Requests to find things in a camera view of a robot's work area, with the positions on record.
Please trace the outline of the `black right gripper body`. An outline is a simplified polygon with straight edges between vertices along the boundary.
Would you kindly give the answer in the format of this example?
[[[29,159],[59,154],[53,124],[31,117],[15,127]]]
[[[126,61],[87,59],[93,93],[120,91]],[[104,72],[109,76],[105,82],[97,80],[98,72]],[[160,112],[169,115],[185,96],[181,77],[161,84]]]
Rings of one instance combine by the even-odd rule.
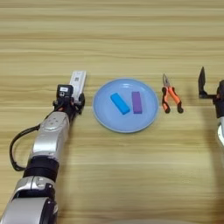
[[[200,99],[211,99],[215,106],[216,117],[221,118],[224,116],[224,98],[221,98],[218,94],[208,94],[205,91],[199,93]]]

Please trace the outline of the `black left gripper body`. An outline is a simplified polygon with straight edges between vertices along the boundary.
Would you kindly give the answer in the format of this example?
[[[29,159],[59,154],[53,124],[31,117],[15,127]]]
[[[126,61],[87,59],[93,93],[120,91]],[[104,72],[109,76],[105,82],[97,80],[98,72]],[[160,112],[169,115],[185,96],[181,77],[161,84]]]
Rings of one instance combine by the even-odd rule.
[[[52,105],[54,106],[54,111],[66,113],[70,121],[77,115],[80,115],[84,108],[79,105],[79,99],[75,102],[72,97],[68,96],[59,97],[52,103]]]

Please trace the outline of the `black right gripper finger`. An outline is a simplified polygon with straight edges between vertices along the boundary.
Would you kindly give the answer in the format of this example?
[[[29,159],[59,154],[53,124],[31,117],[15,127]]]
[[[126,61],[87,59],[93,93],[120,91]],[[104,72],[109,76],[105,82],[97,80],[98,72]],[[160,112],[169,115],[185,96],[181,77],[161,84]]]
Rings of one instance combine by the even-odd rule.
[[[204,89],[205,84],[206,84],[205,68],[202,67],[198,79],[199,95],[205,95],[207,93]]]

